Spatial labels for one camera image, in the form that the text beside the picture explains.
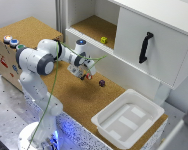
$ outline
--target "handle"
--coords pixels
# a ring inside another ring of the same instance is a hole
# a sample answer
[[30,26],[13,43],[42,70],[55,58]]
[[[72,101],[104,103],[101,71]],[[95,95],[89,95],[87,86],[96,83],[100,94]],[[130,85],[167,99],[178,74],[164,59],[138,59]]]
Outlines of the handle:
[[147,32],[147,36],[145,37],[144,41],[143,41],[143,45],[142,45],[142,49],[141,49],[141,54],[139,57],[139,63],[142,64],[143,62],[145,62],[147,60],[147,57],[145,57],[145,53],[147,50],[147,46],[148,46],[148,40],[151,39],[154,35],[150,32]]

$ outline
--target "white plastic bin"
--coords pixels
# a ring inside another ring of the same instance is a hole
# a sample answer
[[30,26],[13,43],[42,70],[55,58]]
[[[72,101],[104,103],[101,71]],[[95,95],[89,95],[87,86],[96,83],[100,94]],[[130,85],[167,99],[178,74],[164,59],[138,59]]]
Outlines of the white plastic bin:
[[91,120],[116,147],[130,149],[163,113],[160,106],[134,90],[127,90]]

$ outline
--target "brown box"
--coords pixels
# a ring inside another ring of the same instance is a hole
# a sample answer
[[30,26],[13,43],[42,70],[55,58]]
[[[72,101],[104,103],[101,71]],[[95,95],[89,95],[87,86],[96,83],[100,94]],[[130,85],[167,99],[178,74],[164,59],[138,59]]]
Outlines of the brown box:
[[16,63],[16,50],[3,43],[3,38],[11,35],[26,47],[35,49],[42,39],[59,39],[63,36],[34,17],[30,17],[6,27],[0,28],[0,74],[22,91],[18,82],[21,70]]

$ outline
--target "yellow cube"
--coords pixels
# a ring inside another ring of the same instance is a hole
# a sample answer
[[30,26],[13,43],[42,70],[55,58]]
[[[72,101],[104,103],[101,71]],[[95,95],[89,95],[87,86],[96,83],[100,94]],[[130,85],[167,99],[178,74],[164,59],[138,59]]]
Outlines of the yellow cube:
[[102,37],[101,38],[101,43],[106,44],[107,43],[107,38],[106,37]]

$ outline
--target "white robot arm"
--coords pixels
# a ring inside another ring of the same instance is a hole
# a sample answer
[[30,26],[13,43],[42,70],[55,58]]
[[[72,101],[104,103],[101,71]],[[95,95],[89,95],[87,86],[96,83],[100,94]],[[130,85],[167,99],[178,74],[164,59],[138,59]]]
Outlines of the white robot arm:
[[[75,53],[78,55],[71,52],[71,50],[64,47],[59,42],[57,46],[57,41],[48,39],[40,41],[37,46],[37,50],[31,48],[19,49],[16,53],[16,61],[19,68],[22,69],[20,84],[22,85],[24,92],[32,97],[32,99],[35,100],[35,103],[43,111],[47,107],[50,93],[40,78],[40,75],[48,75],[52,72],[54,68],[54,61],[57,61],[57,48],[58,61],[70,63],[68,70],[79,78],[82,78],[84,69],[88,69],[94,65],[93,60],[82,58],[90,58],[86,52],[86,41],[84,40],[78,40],[76,42]],[[89,73],[90,75],[94,75],[96,73],[95,67],[92,67]],[[51,139],[51,136],[56,131],[56,116],[61,114],[62,111],[62,103],[57,98],[52,96],[51,102],[48,105],[48,110],[34,136],[34,140],[31,145],[32,150],[45,150],[43,143],[46,142],[46,139]]]

